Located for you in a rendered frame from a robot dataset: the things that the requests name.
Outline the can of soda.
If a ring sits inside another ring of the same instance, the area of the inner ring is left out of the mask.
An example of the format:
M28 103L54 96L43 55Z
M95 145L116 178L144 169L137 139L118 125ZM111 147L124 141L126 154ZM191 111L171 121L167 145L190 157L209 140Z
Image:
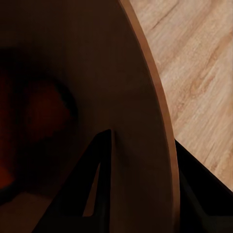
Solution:
M40 80L17 91L19 151L66 128L75 110L55 79Z
M20 178L16 84L0 64L0 196Z

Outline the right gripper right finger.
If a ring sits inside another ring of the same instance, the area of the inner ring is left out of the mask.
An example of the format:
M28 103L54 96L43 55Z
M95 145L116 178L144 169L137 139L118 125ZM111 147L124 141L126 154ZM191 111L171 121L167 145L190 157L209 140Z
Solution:
M233 233L233 191L175 140L180 233Z

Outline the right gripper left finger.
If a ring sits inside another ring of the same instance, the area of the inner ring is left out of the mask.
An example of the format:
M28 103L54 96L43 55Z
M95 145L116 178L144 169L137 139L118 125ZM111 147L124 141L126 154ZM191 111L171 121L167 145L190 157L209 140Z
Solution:
M109 233L111 130L98 133L50 203L32 233ZM92 216L83 216L100 162Z

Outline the trash can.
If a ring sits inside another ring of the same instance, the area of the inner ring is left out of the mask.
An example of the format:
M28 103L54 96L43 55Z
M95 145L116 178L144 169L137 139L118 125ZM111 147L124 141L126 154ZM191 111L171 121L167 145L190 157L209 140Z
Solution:
M0 0L0 64L16 91L57 80L70 124L19 152L0 233L32 233L92 139L112 134L109 233L180 233L174 132L150 44L130 0ZM94 212L100 162L83 216Z

